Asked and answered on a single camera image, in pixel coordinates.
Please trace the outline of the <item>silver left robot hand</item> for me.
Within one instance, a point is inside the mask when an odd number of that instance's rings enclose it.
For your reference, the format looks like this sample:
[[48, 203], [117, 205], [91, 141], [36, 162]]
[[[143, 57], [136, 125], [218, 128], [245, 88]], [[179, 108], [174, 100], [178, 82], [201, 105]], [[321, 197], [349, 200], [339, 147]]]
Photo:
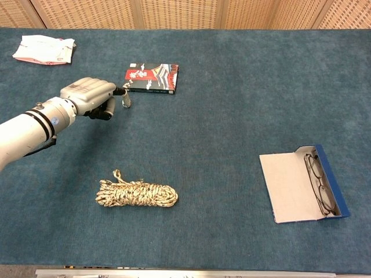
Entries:
[[71, 101], [78, 116], [110, 120], [115, 110], [115, 96], [122, 97], [122, 105], [131, 107], [128, 90], [105, 80], [85, 77], [60, 90], [60, 97]]

